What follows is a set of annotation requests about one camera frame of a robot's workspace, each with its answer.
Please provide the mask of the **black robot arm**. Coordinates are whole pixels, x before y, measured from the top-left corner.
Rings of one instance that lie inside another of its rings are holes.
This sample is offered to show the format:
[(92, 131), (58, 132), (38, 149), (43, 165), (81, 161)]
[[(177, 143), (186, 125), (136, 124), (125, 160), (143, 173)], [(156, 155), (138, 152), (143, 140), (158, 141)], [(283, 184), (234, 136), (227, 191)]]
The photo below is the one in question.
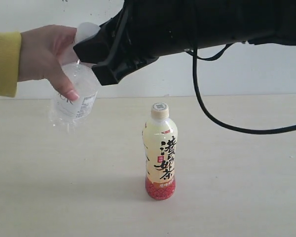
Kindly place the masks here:
[(74, 51), (113, 85), (161, 56), (237, 42), (296, 46), (296, 0), (126, 0)]

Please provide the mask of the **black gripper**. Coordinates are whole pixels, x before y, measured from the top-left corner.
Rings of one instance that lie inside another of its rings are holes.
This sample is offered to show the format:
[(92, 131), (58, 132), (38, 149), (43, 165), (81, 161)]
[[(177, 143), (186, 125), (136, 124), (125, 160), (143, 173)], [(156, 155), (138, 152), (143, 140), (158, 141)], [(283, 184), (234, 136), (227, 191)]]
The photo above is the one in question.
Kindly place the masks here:
[(194, 0), (126, 0), (100, 26), (78, 26), (73, 61), (92, 67), (103, 86), (118, 84), (159, 57), (197, 48)]

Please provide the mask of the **bare open human hand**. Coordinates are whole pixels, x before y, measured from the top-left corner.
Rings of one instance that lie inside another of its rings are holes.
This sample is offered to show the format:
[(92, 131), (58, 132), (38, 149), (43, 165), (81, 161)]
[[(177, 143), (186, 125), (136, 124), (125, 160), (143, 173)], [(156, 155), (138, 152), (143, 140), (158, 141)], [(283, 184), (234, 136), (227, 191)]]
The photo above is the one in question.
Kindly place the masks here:
[(73, 43), (75, 34), (76, 28), (61, 25), (22, 32), (18, 81), (46, 79), (62, 96), (77, 100), (79, 95), (60, 63), (61, 54)]

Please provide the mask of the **yellow sleeved forearm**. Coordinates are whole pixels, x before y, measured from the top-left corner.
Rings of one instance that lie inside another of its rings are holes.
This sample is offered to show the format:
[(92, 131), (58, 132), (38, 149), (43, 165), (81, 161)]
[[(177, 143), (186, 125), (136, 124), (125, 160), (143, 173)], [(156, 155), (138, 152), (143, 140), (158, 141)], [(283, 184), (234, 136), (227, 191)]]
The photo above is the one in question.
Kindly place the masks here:
[(0, 96), (16, 94), (21, 40), (19, 32), (0, 33)]

